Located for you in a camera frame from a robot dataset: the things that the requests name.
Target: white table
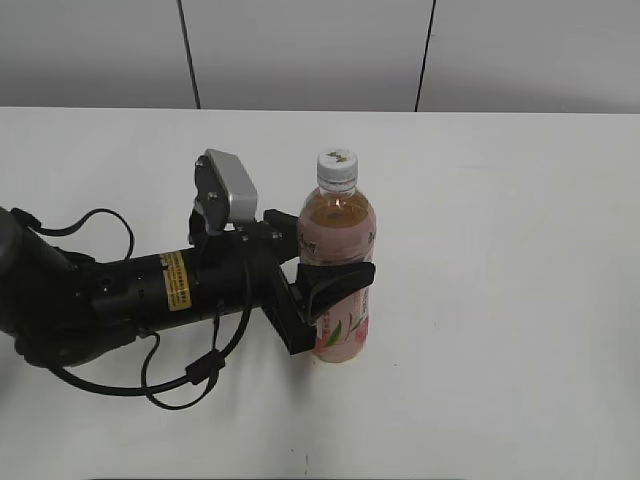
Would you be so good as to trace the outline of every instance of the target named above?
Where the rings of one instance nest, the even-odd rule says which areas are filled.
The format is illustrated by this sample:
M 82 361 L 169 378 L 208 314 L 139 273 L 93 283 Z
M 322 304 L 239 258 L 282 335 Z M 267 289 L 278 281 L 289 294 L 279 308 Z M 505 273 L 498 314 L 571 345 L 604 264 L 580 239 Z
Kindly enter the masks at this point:
M 370 336 L 343 365 L 288 357 L 256 311 L 212 395 L 170 413 L 1 336 L 0 475 L 640 478 L 639 138 L 636 116 L 0 109 L 0 205 L 51 227 L 114 208 L 139 255 L 186 246 L 207 147 L 240 156 L 259 212 L 297 212 L 316 153 L 352 148 L 379 219 Z M 111 260 L 126 235 L 96 217 L 58 244 Z M 152 379 L 210 331 L 167 333 Z M 135 386 L 150 344 L 76 372 Z

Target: bottle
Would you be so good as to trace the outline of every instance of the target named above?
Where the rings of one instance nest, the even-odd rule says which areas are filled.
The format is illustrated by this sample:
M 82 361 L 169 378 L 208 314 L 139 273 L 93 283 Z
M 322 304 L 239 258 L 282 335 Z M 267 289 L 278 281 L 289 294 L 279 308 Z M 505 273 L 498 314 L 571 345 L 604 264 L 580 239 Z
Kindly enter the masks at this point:
M 318 156 L 318 188 L 298 218 L 300 261 L 341 265 L 371 261 L 376 216 L 356 188 L 358 158 L 349 150 L 327 150 Z M 368 288 L 343 299 L 318 319 L 313 352 L 326 362 L 355 357 L 369 328 Z

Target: white bottle cap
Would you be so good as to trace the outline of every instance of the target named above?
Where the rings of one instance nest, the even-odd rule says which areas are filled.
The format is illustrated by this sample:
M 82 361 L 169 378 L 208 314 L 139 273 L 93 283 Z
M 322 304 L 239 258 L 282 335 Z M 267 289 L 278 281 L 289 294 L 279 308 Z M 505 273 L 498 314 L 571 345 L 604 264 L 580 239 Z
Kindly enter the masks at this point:
M 325 150 L 318 155 L 318 185 L 330 192 L 345 192 L 358 181 L 358 157 L 351 150 Z

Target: pink label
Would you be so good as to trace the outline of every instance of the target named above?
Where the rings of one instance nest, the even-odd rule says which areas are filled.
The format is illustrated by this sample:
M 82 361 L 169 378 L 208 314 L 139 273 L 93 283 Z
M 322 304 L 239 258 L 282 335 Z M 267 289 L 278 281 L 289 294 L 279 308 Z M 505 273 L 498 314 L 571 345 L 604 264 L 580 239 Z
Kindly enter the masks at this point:
M 330 228 L 304 216 L 298 223 L 300 261 L 309 265 L 341 265 L 371 261 L 376 236 L 375 215 L 354 227 Z M 315 354 L 328 362 L 343 362 L 362 350 L 369 328 L 369 289 L 345 298 L 318 319 Z

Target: black cable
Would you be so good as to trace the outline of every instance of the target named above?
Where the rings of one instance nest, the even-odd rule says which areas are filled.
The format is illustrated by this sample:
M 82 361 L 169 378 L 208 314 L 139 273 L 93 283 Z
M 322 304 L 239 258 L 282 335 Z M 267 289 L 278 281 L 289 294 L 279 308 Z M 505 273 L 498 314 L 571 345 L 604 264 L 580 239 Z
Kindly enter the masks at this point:
M 27 348 L 30 353 L 37 360 L 39 360 L 47 370 L 49 370 L 53 375 L 58 377 L 63 382 L 68 383 L 72 387 L 79 388 L 80 390 L 84 390 L 85 392 L 95 393 L 98 395 L 107 395 L 111 397 L 142 397 L 145 395 L 145 391 L 143 391 L 143 389 L 139 387 L 111 387 L 107 385 L 100 385 L 99 383 L 89 382 L 80 377 L 77 377 L 73 373 L 66 370 L 64 367 L 56 365 L 55 362 L 49 361 L 41 354 L 41 352 L 38 352 L 37 349 L 33 348 L 31 342 L 29 341 L 29 336 L 26 335 L 24 331 L 21 331 L 20 328 L 17 328 L 17 333 L 24 347 Z M 186 375 L 183 375 L 180 378 L 161 383 L 160 385 L 152 385 L 148 387 L 148 391 L 152 393 L 168 392 L 169 390 L 181 387 L 188 382 L 189 378 Z
M 216 316 L 213 320 L 213 341 L 212 341 L 212 345 L 211 345 L 211 350 L 215 350 L 216 347 L 216 340 L 218 338 L 218 329 L 220 327 L 220 312 L 217 311 L 216 312 Z M 151 363 L 151 359 L 153 358 L 153 356 L 155 355 L 156 351 L 158 350 L 158 347 L 160 346 L 160 335 L 158 335 L 158 333 L 156 332 L 150 332 L 149 333 L 150 336 L 152 336 L 155 339 L 155 343 L 153 345 L 153 348 L 149 351 L 149 353 L 147 354 L 147 356 L 144 359 L 144 362 L 142 363 L 142 370 L 140 371 L 140 382 L 142 384 L 142 389 L 145 392 L 145 397 L 147 397 L 147 400 L 149 400 L 151 403 L 153 403 L 156 407 L 160 407 L 164 410 L 184 410 L 185 408 L 189 408 L 189 407 L 193 407 L 196 403 L 198 403 L 200 400 L 202 400 L 204 397 L 207 396 L 207 394 L 209 394 L 209 392 L 211 392 L 211 390 L 213 390 L 213 387 L 215 386 L 217 380 L 218 380 L 218 371 L 219 370 L 212 370 L 210 375 L 209 375 L 209 380 L 207 381 L 207 385 L 205 387 L 205 389 L 202 391 L 202 393 L 195 399 L 192 400 L 188 403 L 185 403 L 183 405 L 169 405 L 168 403 L 164 403 L 160 400 L 158 400 L 153 394 L 154 392 L 151 391 L 151 388 L 149 387 L 149 385 L 147 384 L 147 371 L 149 369 L 149 364 Z
M 191 56 L 191 46 L 189 45 L 189 34 L 187 33 L 187 22 L 184 19 L 184 8 L 182 6 L 182 0 L 176 0 L 178 3 L 178 15 L 180 16 L 180 28 L 182 29 L 182 40 L 184 42 L 184 49 L 187 52 L 187 65 L 189 66 L 189 77 L 191 77 L 191 89 L 193 90 L 193 97 L 196 102 L 196 108 L 200 110 L 200 93 L 198 92 L 198 83 L 196 82 L 196 70 L 193 67 L 193 57 Z
M 47 237 L 66 237 L 68 235 L 76 233 L 78 230 L 80 230 L 82 228 L 82 226 L 85 223 L 87 223 L 87 220 L 89 220 L 91 217 L 93 217 L 94 215 L 96 215 L 98 213 L 107 213 L 109 215 L 113 215 L 118 220 L 120 220 L 120 222 L 122 222 L 122 224 L 124 225 L 124 228 L 127 229 L 127 233 L 129 234 L 129 248 L 127 250 L 127 254 L 125 255 L 124 259 L 125 260 L 129 260 L 131 258 L 131 255 L 133 255 L 133 248 L 134 248 L 135 243 L 136 243 L 136 237 L 133 234 L 133 230 L 131 230 L 131 227 L 129 226 L 127 221 L 122 217 L 122 215 L 120 215 L 118 212 L 114 212 L 113 210 L 110 210 L 108 208 L 95 208 L 95 209 L 89 211 L 87 214 L 85 214 L 76 223 L 74 223 L 73 225 L 70 225 L 69 227 L 66 227 L 66 228 L 43 228 L 40 225 L 40 222 L 37 219 L 35 219 L 35 217 L 33 217 L 33 216 L 31 216 L 31 217 L 33 218 L 33 220 L 35 222 L 34 221 L 29 222 L 28 226 L 34 232 L 39 233 L 40 235 L 45 235 Z
M 189 383 L 187 376 L 183 375 L 182 377 L 171 380 L 170 382 L 148 386 L 146 391 L 140 387 L 110 387 L 83 380 L 58 365 L 49 364 L 45 366 L 56 377 L 73 387 L 84 390 L 85 392 L 96 393 L 98 395 L 108 395 L 111 397 L 143 397 L 147 392 L 152 392 L 154 394 L 168 392 L 169 390 L 173 390 Z
M 424 55 L 422 56 L 422 68 L 420 70 L 420 83 L 418 83 L 418 95 L 416 96 L 416 105 L 413 109 L 414 112 L 418 111 L 420 107 L 420 96 L 422 95 L 422 82 L 424 81 L 424 71 L 427 66 L 427 53 L 429 52 L 429 42 L 431 41 L 431 30 L 433 29 L 433 17 L 436 12 L 436 0 L 432 0 L 431 16 L 429 17 L 429 28 L 427 29 L 427 38 L 424 42 Z
M 233 349 L 238 346 L 238 343 L 242 339 L 242 336 L 244 335 L 244 332 L 247 329 L 247 325 L 249 324 L 249 318 L 251 317 L 251 310 L 253 308 L 253 291 L 251 287 L 251 274 L 249 272 L 249 266 L 247 265 L 247 261 L 244 259 L 244 257 L 242 259 L 242 266 L 244 268 L 244 276 L 245 276 L 245 283 L 246 283 L 246 296 L 245 296 L 244 307 L 242 309 L 242 316 L 240 317 L 240 323 L 238 323 L 238 328 L 236 328 L 236 331 L 233 334 L 233 337 L 231 337 L 231 340 L 229 340 L 229 343 L 227 344 L 227 346 L 224 347 L 224 349 L 222 349 L 222 351 L 220 352 L 220 355 L 223 358 L 227 357 L 233 351 Z M 220 310 L 221 310 L 221 305 L 219 304 L 216 310 L 216 315 L 213 319 L 213 341 L 211 344 L 212 353 L 215 352 L 216 350 L 216 341 L 218 339 L 218 331 L 220 329 Z M 150 332 L 149 335 L 154 337 L 155 343 L 153 345 L 153 348 L 147 354 L 142 364 L 142 369 L 140 371 L 140 382 L 142 384 L 142 389 L 145 391 L 145 396 L 151 403 L 165 410 L 183 410 L 185 408 L 194 406 L 196 403 L 198 403 L 200 400 L 206 397 L 211 392 L 211 390 L 213 390 L 213 387 L 216 385 L 218 381 L 218 373 L 220 371 L 219 368 L 215 368 L 215 369 L 212 368 L 209 374 L 209 379 L 207 381 L 207 386 L 195 400 L 192 400 L 191 402 L 185 403 L 183 405 L 169 405 L 167 403 L 164 403 L 158 400 L 153 395 L 154 392 L 150 391 L 147 385 L 147 371 L 149 369 L 149 364 L 151 363 L 151 359 L 153 358 L 156 351 L 158 350 L 158 347 L 160 346 L 160 335 L 158 335 L 158 333 L 156 332 Z

